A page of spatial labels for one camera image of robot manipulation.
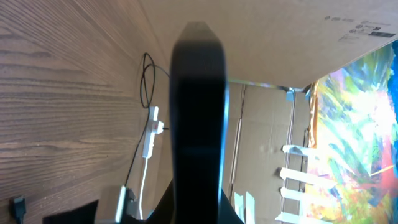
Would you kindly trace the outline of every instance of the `white plug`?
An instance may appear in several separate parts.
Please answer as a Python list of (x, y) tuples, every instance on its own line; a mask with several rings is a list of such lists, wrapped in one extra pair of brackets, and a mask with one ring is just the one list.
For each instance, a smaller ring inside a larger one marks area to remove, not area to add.
[(159, 107), (151, 106), (149, 108), (149, 120), (145, 130), (145, 141), (142, 151), (143, 158), (149, 159), (152, 156), (152, 151), (154, 150), (155, 134), (160, 134), (163, 132), (164, 124), (163, 122), (157, 120), (158, 113)]

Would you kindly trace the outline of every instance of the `cardboard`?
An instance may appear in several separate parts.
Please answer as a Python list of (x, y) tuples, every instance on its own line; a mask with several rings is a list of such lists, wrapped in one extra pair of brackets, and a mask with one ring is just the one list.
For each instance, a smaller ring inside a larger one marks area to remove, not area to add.
[[(238, 194), (250, 192), (253, 195), (256, 199), (256, 223), (277, 223), (274, 218), (282, 211), (279, 189), (283, 187), (284, 181), (276, 171), (278, 167), (285, 166), (285, 154), (281, 149), (289, 140), (289, 129), (292, 129), (292, 142), (298, 145), (306, 144), (305, 130), (309, 122), (309, 104), (304, 93), (295, 94), (294, 120), (293, 126), (290, 127), (294, 102), (285, 99), (285, 91), (248, 85), (245, 86), (245, 90), (236, 177), (232, 191)], [(240, 95), (237, 94), (238, 88), (232, 87), (230, 92), (231, 104), (237, 105), (236, 101), (241, 103)], [(231, 137), (237, 137), (236, 125), (230, 121), (229, 128), (231, 124), (234, 133), (228, 133), (226, 155), (232, 154), (231, 151), (234, 150), (232, 145), (236, 140)], [(224, 191), (225, 186), (231, 190), (230, 183), (226, 183), (226, 174), (232, 172), (231, 167), (227, 167), (227, 161), (231, 161), (231, 158), (226, 156), (225, 161)], [(290, 155), (288, 167), (301, 170), (302, 156)], [(300, 183), (288, 180), (287, 188), (299, 191)], [(299, 202), (285, 200), (284, 211), (298, 215)]]
[(296, 88), (397, 37), (372, 32), (398, 33), (396, 0), (141, 0), (141, 6), (168, 61), (187, 22), (205, 21), (224, 45), (230, 78)]
[(233, 191), (250, 192), (256, 199), (256, 223), (273, 222), (281, 211), (283, 180), (275, 172), (285, 166), (280, 149), (287, 142), (292, 110), (285, 95), (282, 90), (246, 86)]
[(224, 155), (223, 190), (228, 198), (231, 196), (231, 178), (238, 123), (242, 110), (242, 84), (229, 83), (229, 111), (226, 148)]

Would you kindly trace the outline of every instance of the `blurry black object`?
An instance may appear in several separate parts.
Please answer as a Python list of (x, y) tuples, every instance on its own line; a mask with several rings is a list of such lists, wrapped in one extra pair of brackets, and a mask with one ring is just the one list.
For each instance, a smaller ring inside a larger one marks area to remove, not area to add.
[[(189, 23), (171, 64), (174, 178), (148, 219), (136, 220), (123, 211), (121, 223), (242, 224), (221, 189), (228, 96), (220, 41), (204, 22)], [(93, 223), (97, 204), (44, 218), (44, 223)]]

